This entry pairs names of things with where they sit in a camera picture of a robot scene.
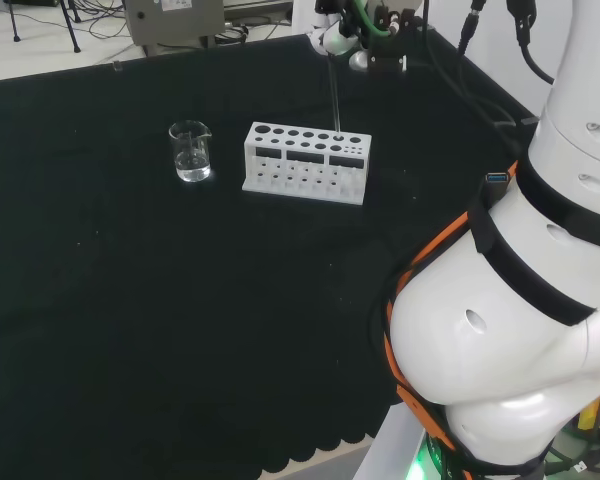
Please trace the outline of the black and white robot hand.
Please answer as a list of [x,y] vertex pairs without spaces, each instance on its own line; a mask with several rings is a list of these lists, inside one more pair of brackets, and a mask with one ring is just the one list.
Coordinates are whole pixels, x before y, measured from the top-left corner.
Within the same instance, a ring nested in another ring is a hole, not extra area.
[[359,72],[404,73],[423,7],[422,1],[296,1],[294,14],[309,14],[305,32],[318,54],[346,57]]

